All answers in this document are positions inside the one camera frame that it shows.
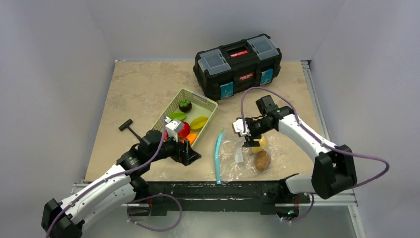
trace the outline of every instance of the red logo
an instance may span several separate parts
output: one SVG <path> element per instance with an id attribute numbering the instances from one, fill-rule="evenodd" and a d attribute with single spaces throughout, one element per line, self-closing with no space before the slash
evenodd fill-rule
<path id="1" fill-rule="evenodd" d="M 242 77 L 239 78 L 239 81 L 247 80 L 249 78 L 252 78 L 253 76 L 254 76 L 254 73 L 250 73 L 250 74 L 244 75 L 244 76 L 242 76 Z"/>
<path id="2" fill-rule="evenodd" d="M 230 57 L 236 57 L 236 56 L 240 56 L 240 55 L 243 55 L 243 54 L 246 54 L 246 53 L 248 53 L 248 50 L 244 50 L 244 51 L 240 51 L 240 52 L 236 52 L 236 53 L 234 53 L 234 54 L 231 54 L 230 55 Z"/>

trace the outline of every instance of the wooden tabletop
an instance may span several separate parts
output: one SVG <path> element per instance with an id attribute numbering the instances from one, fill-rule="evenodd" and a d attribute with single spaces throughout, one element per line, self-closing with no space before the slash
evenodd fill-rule
<path id="1" fill-rule="evenodd" d="M 181 88 L 202 94 L 193 73 L 193 65 L 193 62 L 116 63 L 85 181 L 97 179 L 131 145 L 138 143 L 129 131 L 118 130 L 128 119 L 133 120 L 131 127 L 142 136 L 152 128 Z M 299 62 L 282 62 L 279 76 L 265 87 L 289 99 L 302 120 L 320 132 Z M 267 94 L 262 90 L 247 94 L 244 101 L 246 117 L 259 115 L 255 100 Z M 189 166 L 171 158 L 159 160 L 153 162 L 142 177 L 146 181 L 214 181 L 214 144 L 222 126 L 227 128 L 227 138 L 238 138 L 232 136 L 231 125 L 240 116 L 242 95 L 238 93 L 218 101 L 213 119 L 194 146 L 202 155 L 199 160 Z M 279 107 L 285 106 L 281 99 L 275 96 L 273 99 Z M 270 131 L 266 137 L 272 157 L 269 169 L 242 180 L 279 180 L 294 173 L 312 172 L 312 161 L 292 140 L 276 131 Z"/>

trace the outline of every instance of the green plastic basket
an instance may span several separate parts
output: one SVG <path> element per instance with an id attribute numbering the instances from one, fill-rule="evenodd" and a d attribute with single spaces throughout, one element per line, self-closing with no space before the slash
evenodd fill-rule
<path id="1" fill-rule="evenodd" d="M 198 133 L 197 139 L 192 144 L 192 147 L 197 143 L 197 141 L 200 138 L 200 135 L 202 132 L 206 129 L 207 124 L 209 121 L 213 118 L 214 112 L 216 111 L 216 108 L 218 106 L 217 102 L 206 98 L 203 95 L 200 95 L 198 93 L 195 93 L 191 90 L 188 90 L 186 88 L 183 88 L 179 90 L 179 92 L 176 94 L 175 98 L 172 100 L 172 102 L 169 104 L 169 106 L 165 109 L 165 111 L 160 115 L 160 117 L 156 120 L 155 125 L 152 127 L 154 130 L 162 131 L 162 116 L 169 116 L 174 112 L 180 112 L 179 109 L 179 102 L 183 99 L 188 99 L 193 104 L 193 107 L 191 111 L 187 112 L 187 117 L 185 118 L 185 122 L 188 124 L 191 124 L 191 122 L 200 116 L 206 116 L 209 119 L 207 120 L 206 124 L 203 126 L 203 128 L 200 131 L 192 130 L 191 133 Z"/>

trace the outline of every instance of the red apple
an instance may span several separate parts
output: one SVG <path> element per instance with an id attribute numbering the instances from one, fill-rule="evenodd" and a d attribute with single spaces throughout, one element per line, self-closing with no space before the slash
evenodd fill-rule
<path id="1" fill-rule="evenodd" d="M 183 121 L 182 123 L 184 123 L 184 127 L 178 133 L 178 136 L 184 138 L 190 134 L 191 128 L 190 125 L 188 125 L 188 123 L 186 123 L 185 121 Z"/>

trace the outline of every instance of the toolbox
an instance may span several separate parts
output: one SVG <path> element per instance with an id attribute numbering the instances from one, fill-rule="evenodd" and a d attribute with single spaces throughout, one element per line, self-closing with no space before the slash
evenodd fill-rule
<path id="1" fill-rule="evenodd" d="M 193 67 L 203 93 L 217 101 L 271 83 L 280 72 L 281 51 L 261 34 L 196 54 Z"/>

